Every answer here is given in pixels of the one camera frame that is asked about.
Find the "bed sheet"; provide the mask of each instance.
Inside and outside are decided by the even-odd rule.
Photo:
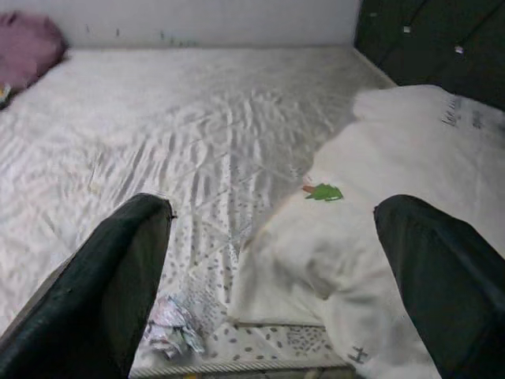
[[[0,332],[100,220],[138,192],[178,219],[159,296],[207,354],[337,359],[321,327],[226,319],[241,242],[299,187],[356,92],[389,82],[347,47],[70,51],[0,114]],[[144,347],[134,368],[167,361]]]

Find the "white duvet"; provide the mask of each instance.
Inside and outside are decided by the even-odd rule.
[[[439,378],[376,236],[373,209],[405,193],[471,223],[505,252],[503,112],[417,86],[361,94],[316,154],[307,182],[344,198],[288,198],[241,251],[229,316],[324,325],[335,352],[369,378]]]

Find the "pink cushion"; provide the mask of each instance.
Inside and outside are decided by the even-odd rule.
[[[0,84],[27,88],[62,59],[65,49],[62,33],[48,17],[0,13]]]

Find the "white mattress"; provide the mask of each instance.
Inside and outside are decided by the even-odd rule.
[[[198,320],[208,354],[188,362],[331,359],[323,328],[234,328],[230,286],[241,241],[349,99],[387,86],[347,48],[71,51],[0,113],[0,332],[100,220],[150,192],[179,215],[159,292]],[[134,366],[166,364],[141,348]]]

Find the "white bedsheet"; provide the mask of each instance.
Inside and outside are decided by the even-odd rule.
[[[331,359],[323,328],[226,322],[237,251],[297,188],[349,99],[386,85],[347,48],[71,51],[0,112],[0,332],[144,191],[179,215],[160,293],[193,311],[207,361]],[[165,364],[141,349],[135,362]]]
[[[395,194],[419,197],[505,255],[505,114],[433,86],[364,93],[353,111],[358,121],[318,151],[306,178],[344,198],[308,200],[300,188],[279,207],[241,251],[229,315],[324,325],[367,379],[440,378],[402,304],[373,209]]]

